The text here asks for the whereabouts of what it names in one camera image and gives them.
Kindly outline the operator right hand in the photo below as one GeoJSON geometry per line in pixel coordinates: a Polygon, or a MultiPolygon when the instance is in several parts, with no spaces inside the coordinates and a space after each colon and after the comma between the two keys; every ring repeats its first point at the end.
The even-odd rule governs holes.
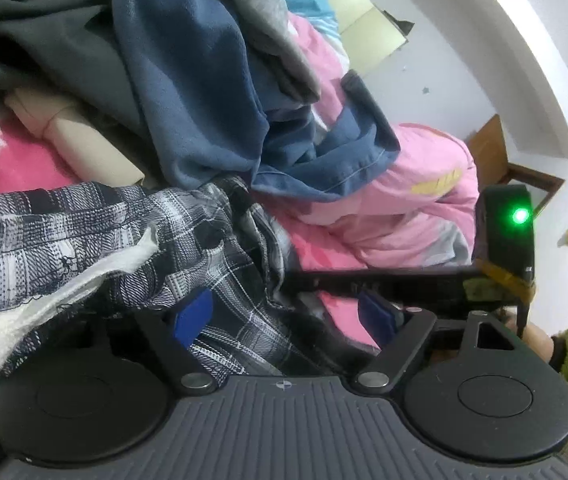
{"type": "MultiPolygon", "coordinates": [[[[512,310],[500,308],[493,312],[508,330],[517,333],[517,316],[512,310]]],[[[533,323],[526,324],[520,339],[544,362],[550,363],[555,354],[555,341],[533,323]]]]}

